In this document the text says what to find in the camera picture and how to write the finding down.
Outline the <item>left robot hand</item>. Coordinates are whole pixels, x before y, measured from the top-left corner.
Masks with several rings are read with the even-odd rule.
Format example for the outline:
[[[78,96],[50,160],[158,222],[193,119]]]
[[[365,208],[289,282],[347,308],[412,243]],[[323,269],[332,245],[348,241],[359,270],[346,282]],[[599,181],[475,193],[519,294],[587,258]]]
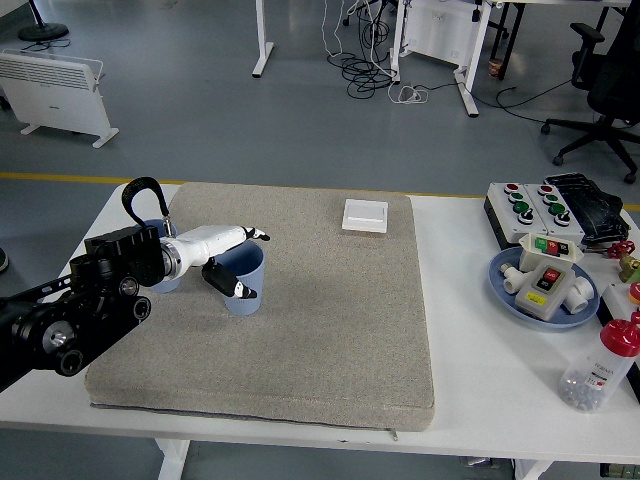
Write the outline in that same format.
[[[229,225],[200,226],[177,237],[160,239],[166,280],[182,277],[189,268],[201,267],[204,280],[230,298],[253,299],[257,292],[243,284],[216,260],[248,239],[269,241],[270,236],[255,227]]]

